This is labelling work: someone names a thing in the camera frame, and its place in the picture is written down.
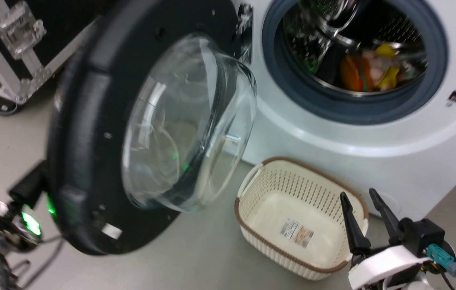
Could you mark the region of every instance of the green light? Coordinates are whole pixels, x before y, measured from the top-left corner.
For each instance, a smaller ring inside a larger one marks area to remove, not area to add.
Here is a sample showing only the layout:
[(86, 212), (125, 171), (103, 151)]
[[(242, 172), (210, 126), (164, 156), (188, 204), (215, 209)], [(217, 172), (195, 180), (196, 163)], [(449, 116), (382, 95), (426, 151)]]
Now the green light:
[(38, 222), (33, 217), (31, 217), (27, 213), (22, 213), (22, 219), (24, 220), (24, 222), (26, 222), (26, 228), (30, 230), (32, 233), (34, 233), (37, 236), (42, 234), (42, 231), (40, 231), (40, 224), (38, 224)]
[(53, 200), (51, 200), (49, 197), (47, 198), (47, 210), (53, 217), (56, 217), (56, 210), (54, 209)]

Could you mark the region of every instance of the caster wheel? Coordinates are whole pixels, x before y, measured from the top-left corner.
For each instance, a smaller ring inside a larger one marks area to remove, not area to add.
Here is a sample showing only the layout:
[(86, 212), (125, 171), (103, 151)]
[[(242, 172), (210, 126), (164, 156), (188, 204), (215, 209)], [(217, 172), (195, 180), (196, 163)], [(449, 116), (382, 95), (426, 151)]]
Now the caster wheel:
[(22, 110), (23, 106), (0, 97), (0, 116), (11, 116)]

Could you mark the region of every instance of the brown basket rim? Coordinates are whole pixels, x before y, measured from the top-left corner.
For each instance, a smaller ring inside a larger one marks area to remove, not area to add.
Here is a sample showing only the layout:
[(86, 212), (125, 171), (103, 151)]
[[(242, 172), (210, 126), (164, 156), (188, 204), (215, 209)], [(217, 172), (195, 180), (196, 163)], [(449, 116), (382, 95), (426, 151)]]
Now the brown basket rim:
[[(349, 187), (344, 185), (344, 183), (339, 182), (335, 178), (332, 178), (331, 176), (328, 176), (327, 174), (320, 172), (318, 169), (316, 169), (315, 167), (312, 167), (311, 165), (308, 165), (308, 164), (306, 164), (304, 162), (301, 162), (301, 161), (298, 161), (296, 159), (289, 158), (289, 157), (277, 156), (277, 157), (268, 158), (268, 159), (266, 159), (266, 160), (264, 160), (262, 162), (262, 165), (265, 166), (265, 165), (268, 165), (269, 163), (274, 162), (274, 161), (287, 161), (287, 162), (296, 164), (296, 165), (298, 165), (300, 167), (303, 167), (305, 169), (308, 169), (308, 170), (310, 170), (310, 171), (312, 171), (312, 172), (314, 172), (314, 173), (316, 173), (316, 174), (318, 174), (320, 176), (323, 176), (324, 178), (330, 180), (331, 182), (339, 185), (343, 189), (346, 189), (346, 193), (349, 193), (349, 194), (355, 196), (355, 198), (357, 198), (357, 200), (359, 200), (359, 202), (362, 205), (363, 211), (364, 211), (364, 219), (369, 220), (368, 206), (366, 205), (366, 202), (364, 202), (364, 199), (360, 195), (357, 195), (357, 194), (353, 193), (353, 191), (349, 191), (348, 190)], [(338, 272), (339, 270), (342, 270), (342, 268), (344, 268), (348, 264), (347, 261), (342, 261), (339, 265), (337, 265), (335, 267), (332, 267), (332, 268), (317, 268), (317, 267), (312, 266), (311, 264), (308, 264), (308, 263), (306, 263), (306, 262), (294, 257), (293, 255), (285, 252), (284, 250), (278, 248), (277, 246), (275, 246), (274, 244), (269, 242), (267, 239), (263, 238), (261, 235), (256, 233), (253, 229), (251, 229), (242, 220), (242, 218), (240, 217), (240, 213), (239, 213), (239, 202), (240, 202), (240, 198), (237, 197), (235, 199), (235, 204), (234, 204), (234, 206), (235, 206), (235, 217), (237, 218), (237, 222), (239, 222), (240, 226), (242, 226), (250, 234), (252, 234), (254, 237), (256, 237), (259, 241), (263, 242), (266, 246), (268, 246), (271, 249), (275, 250), (276, 252), (280, 253), (280, 255), (283, 255), (283, 256), (287, 257), (288, 259), (294, 261), (295, 263), (298, 263), (301, 266), (303, 266), (303, 267), (305, 267), (305, 268), (307, 268), (309, 270), (318, 272), (318, 273), (335, 273), (335, 272)]]

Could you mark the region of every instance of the laundry basket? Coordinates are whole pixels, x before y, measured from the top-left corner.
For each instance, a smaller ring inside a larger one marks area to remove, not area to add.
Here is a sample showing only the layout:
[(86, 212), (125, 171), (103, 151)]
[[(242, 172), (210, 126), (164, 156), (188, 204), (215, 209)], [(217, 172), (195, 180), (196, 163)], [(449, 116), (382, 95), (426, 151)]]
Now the laundry basket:
[(312, 167), (286, 157), (265, 160), (248, 173), (235, 200), (244, 238), (284, 268), (309, 280), (329, 277), (348, 264), (339, 195), (346, 192), (364, 235), (364, 200)]

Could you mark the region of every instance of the open washing machine door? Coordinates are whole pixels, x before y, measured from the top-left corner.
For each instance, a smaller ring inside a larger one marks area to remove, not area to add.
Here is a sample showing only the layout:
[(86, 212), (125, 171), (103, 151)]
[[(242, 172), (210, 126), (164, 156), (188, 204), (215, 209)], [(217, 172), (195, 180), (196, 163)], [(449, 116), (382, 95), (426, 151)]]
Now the open washing machine door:
[(127, 0), (97, 24), (48, 149), (50, 211), (75, 248), (131, 252), (223, 192), (256, 111), (237, 26), (230, 0)]

